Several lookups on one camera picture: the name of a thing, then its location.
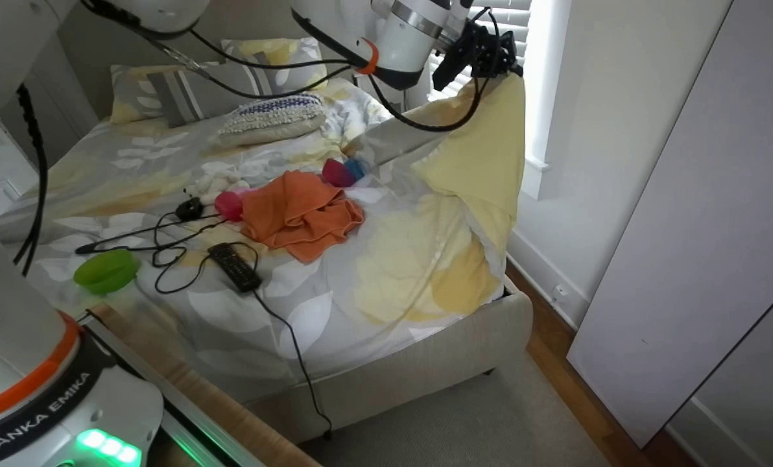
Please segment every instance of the cable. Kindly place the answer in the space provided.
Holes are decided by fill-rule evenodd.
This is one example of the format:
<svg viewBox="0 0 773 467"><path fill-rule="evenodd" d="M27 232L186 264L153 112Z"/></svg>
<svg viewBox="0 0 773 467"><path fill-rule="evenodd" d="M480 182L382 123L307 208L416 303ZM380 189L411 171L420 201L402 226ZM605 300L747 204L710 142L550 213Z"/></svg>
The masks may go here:
<svg viewBox="0 0 773 467"><path fill-rule="evenodd" d="M215 84L215 85L221 85L221 88L237 93L237 95L243 95L243 98L285 98L285 95L307 93L307 90L311 90L311 88L326 84L326 81L333 81L336 76L351 70L351 67L354 67L354 66L338 67L338 70L326 73L325 77L319 77L319 81L314 81L314 84L308 84L308 85L304 85L304 88L293 88L293 90L285 90L285 93L243 93L243 90L238 90L238 88L223 84L223 81L212 77L212 76L205 73L203 67L196 67L196 73L203 76L205 81L211 81L211 84Z"/></svg>
<svg viewBox="0 0 773 467"><path fill-rule="evenodd" d="M346 73L346 70L354 67L354 66L338 67L338 70L326 73L325 77L319 77L319 81L314 81L314 84L308 84L308 85L285 90L285 93L246 93L246 90L238 90L238 88L223 84L223 81L212 77L212 76L205 70L205 66L199 66L197 60L192 60L192 58L185 55L183 50L173 50L173 46L170 46L170 45L163 45L163 42L157 42L157 38L150 38L150 36L142 36L142 38L145 38L150 46L157 46L157 50L162 50L163 55L170 55L173 63L185 66L186 70L192 70L192 73L203 76L205 81L211 81L211 84L215 84L215 85L221 85L221 88L225 88L228 93L237 93L237 95L243 95L243 98L285 98L285 95L307 93L307 90L311 90L311 88L326 84L329 77L336 77L336 76L339 76L339 73Z"/></svg>
<svg viewBox="0 0 773 467"><path fill-rule="evenodd" d="M496 36L496 42L499 42L499 38L502 38L502 36L499 36L499 20L496 20L496 15L494 15L491 7L482 7L473 20L478 20L478 18L485 15L485 12L489 12L491 20L494 20L494 36ZM494 67L499 66L499 55L502 55L499 46L494 46ZM382 85L377 84L374 76L368 76L368 84L371 84L371 88L377 90L380 102L387 106L387 112L389 112L397 123L402 123L402 124L407 124L407 128L416 128L416 129L424 129L424 133L452 133L452 129L465 128L465 124L473 119L473 115L478 112L478 106L480 106L480 102L482 102L482 95L485 95L485 88L489 88L491 77L485 77L482 85L480 85L478 81L473 81L476 90L473 90L469 110L468 110L468 115L465 115L463 119L456 119L456 123L452 123L452 124L424 124L424 123L416 123L416 119L404 118L400 110L395 110L395 106L387 102L387 95L384 95L384 90L382 90Z"/></svg>
<svg viewBox="0 0 773 467"><path fill-rule="evenodd" d="M28 93L27 85L19 88L19 105L24 110L24 123L27 123L33 154L40 159L40 201L37 201L33 221L31 221L31 229L28 229L19 254L14 258L14 264L19 264L27 254L20 272L28 274L31 263L33 263L33 252L37 252L40 238L41 238L41 226L45 226L50 163L48 163L48 150L45 150L45 134L41 134L40 119L33 115L31 93Z"/></svg>
<svg viewBox="0 0 773 467"><path fill-rule="evenodd" d="M87 11L90 11L94 15L110 18L110 20L114 20L140 36L148 36L148 38L177 38L196 28L196 23L190 23L186 28L163 34L163 32L145 28L142 18L132 15L125 7L112 6L110 0L81 0L81 6Z"/></svg>
<svg viewBox="0 0 773 467"><path fill-rule="evenodd" d="M304 351L302 351L302 343L299 343L299 335L297 335L293 325L285 322L280 313L275 313L275 311L262 300L262 295L259 295L258 291L255 291L251 295L259 300L259 307L262 307L272 319L277 319L284 328L289 328L293 351L297 351L297 355L299 355L302 374L304 374L307 386L308 386L311 408L314 408L314 412L326 424L326 433L325 433L325 437L333 439L333 433L336 433L333 417L319 408L319 400L317 400L317 391L314 391L314 381L311 381L311 376L308 376L308 368L307 368L307 360L304 360Z"/></svg>
<svg viewBox="0 0 773 467"><path fill-rule="evenodd" d="M186 254L186 247L179 247L179 243L185 243L185 241L199 236L199 233L207 232L207 229L215 229L215 226L225 223L225 221L207 223L207 226L197 229L196 233L190 233L190 236L185 236L185 238L162 243L162 241L158 241L158 232L166 229L163 221L166 221L170 216L173 216L173 213L163 213L163 216L157 221L157 226L153 226L153 254L150 254L150 267L158 269L157 282L153 282L153 291L162 294L162 295L171 295L171 294L183 294L183 291L192 289L192 285L199 281L205 263L211 260L211 254L205 254L203 263L197 264L197 272L196 272L185 285L177 285L177 289L162 289L162 281L163 281L163 278L173 269L173 264L183 263L183 258ZM177 252L177 258L171 258L170 263L162 263L162 254L163 254L163 252Z"/></svg>
<svg viewBox="0 0 773 467"><path fill-rule="evenodd" d="M480 106L482 93L485 93L485 85L489 85L489 81L482 84L482 88L478 85L478 81L473 81L473 85L476 85L473 105L469 105L469 110L468 110L468 115L465 115L463 119L456 119L456 123L452 123L452 124L424 124L424 123L416 123L416 119L404 118L400 110L395 110L395 106L387 102L382 85L380 85L371 76L368 76L368 84L371 84L371 88L377 90L380 102L387 106L387 112L389 112L397 123L402 123L402 124L407 124L407 128L416 128L416 129L424 129L424 133L452 133L452 129L465 128L465 124L473 119L476 110Z"/></svg>
<svg viewBox="0 0 773 467"><path fill-rule="evenodd" d="M215 55L221 55L223 60L246 66L246 67L259 67L259 70L291 70L291 67L317 67L317 66L351 66L349 60L308 60L308 63L285 63L285 66L272 66L272 63L250 63L242 58L228 55L225 50L221 50L219 45L212 45L211 38L205 38L197 28L190 28L190 34L203 42L207 50L212 50Z"/></svg>
<svg viewBox="0 0 773 467"><path fill-rule="evenodd" d="M190 221L183 221L183 217L173 221L173 223L163 223L170 216L173 216L173 213L163 213L163 216L157 221L157 226L137 229L137 232L125 232L125 233L116 233L116 236L110 236L110 238L100 238L100 241L94 241L94 243L83 243L83 247L76 249L76 254L87 258L87 254L96 254L96 252L110 252L110 249L100 249L100 247L102 247L102 243L120 241L120 238L127 238L127 236L137 236L137 233L148 233L148 232L162 232L162 229L170 229L170 226L190 223ZM173 243L190 241L190 238L199 236L203 232L215 229L215 226L221 226L221 223L223 223L223 221L219 221L219 223L207 223L207 226L203 226L199 232L196 232L196 233L190 233L190 236L185 236L185 238L179 238L179 241L173 241ZM114 249L127 249L127 252L153 252L157 247L114 247Z"/></svg>

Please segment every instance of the bed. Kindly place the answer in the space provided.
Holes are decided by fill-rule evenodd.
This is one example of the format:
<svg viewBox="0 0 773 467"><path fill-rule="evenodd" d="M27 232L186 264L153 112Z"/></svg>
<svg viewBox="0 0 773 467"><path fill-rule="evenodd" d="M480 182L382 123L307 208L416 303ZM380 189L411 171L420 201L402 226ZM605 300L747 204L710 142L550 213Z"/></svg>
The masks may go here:
<svg viewBox="0 0 773 467"><path fill-rule="evenodd" d="M211 15L221 25L207 28L233 32L233 7L258 11L255 3L219 3ZM262 25L255 34L284 36ZM116 58L112 50L125 46L102 45L129 38L88 18L72 20L63 38L94 106L112 112L52 168L48 223L31 272L52 307L76 317L90 308L123 322L125 337L142 355L185 360L293 442L326 430L314 412L297 351L304 352L336 428L473 380L525 351L529 298L507 282L507 238L521 182L518 77L494 84L469 129L447 138L391 123L377 98L349 77L336 77L311 93L323 110L319 124L299 134L223 145L219 134L237 119L233 112L197 112L192 123L170 124L163 102L157 112L148 110L158 102L153 85L137 85L148 98L123 98L116 84L125 73L140 77L142 67L132 66L153 70L163 58L137 55L135 46ZM106 73L120 63L127 67L116 67L110 88ZM469 93L463 93L412 118L447 123L465 112L468 102ZM203 217L162 232L162 241L199 232L166 272L153 267L148 254L137 254L135 281L114 294L96 295L72 282L88 260L76 254L77 247L157 226L190 194L212 213L221 193L251 193L289 173L319 173L329 159L349 156L367 160L363 178L343 189L346 201L363 210L363 223L317 260L271 249L250 238L243 223ZM0 217L0 238L15 243L28 221L31 201L24 201ZM150 241L153 233L142 232L102 247L135 252ZM291 322L299 346L258 298L233 291L233 282L205 263L211 247L233 241L246 243L246 260L262 278L259 295Z"/></svg>

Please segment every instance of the white cabinet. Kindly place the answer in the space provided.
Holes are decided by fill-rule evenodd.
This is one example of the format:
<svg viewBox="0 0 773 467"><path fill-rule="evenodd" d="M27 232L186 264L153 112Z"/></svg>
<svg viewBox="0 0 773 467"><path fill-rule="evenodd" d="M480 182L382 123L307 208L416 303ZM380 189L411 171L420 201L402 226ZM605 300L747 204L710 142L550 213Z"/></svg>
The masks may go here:
<svg viewBox="0 0 773 467"><path fill-rule="evenodd" d="M773 0L736 0L568 359L647 444L771 303Z"/></svg>
<svg viewBox="0 0 773 467"><path fill-rule="evenodd" d="M773 308L674 416L700 465L773 465Z"/></svg>

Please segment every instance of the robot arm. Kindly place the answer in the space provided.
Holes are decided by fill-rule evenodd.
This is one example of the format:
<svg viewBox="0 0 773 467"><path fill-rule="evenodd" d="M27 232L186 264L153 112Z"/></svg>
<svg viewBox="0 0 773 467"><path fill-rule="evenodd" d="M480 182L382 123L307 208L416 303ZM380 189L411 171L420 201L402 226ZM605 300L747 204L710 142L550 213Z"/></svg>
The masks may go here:
<svg viewBox="0 0 773 467"><path fill-rule="evenodd" d="M463 36L473 0L297 0L311 36L391 88L412 88L433 50Z"/></svg>
<svg viewBox="0 0 773 467"><path fill-rule="evenodd" d="M190 32L211 0L81 3L153 42ZM76 0L0 0L0 106L72 6ZM465 66L480 77L518 67L512 36L507 42L476 25L468 18L469 6L473 0L293 0L291 12L304 32L391 88L412 88L429 55L447 51L435 76L435 88L445 88Z"/></svg>

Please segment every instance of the orange cloth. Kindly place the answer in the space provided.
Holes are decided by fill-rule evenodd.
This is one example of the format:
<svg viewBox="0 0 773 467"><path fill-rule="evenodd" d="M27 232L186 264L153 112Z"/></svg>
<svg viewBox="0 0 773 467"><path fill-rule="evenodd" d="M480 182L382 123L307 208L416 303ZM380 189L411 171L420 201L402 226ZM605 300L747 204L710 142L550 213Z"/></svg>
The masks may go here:
<svg viewBox="0 0 773 467"><path fill-rule="evenodd" d="M314 263L360 223L363 210L343 189L307 171L285 171L242 203L242 232L302 263Z"/></svg>

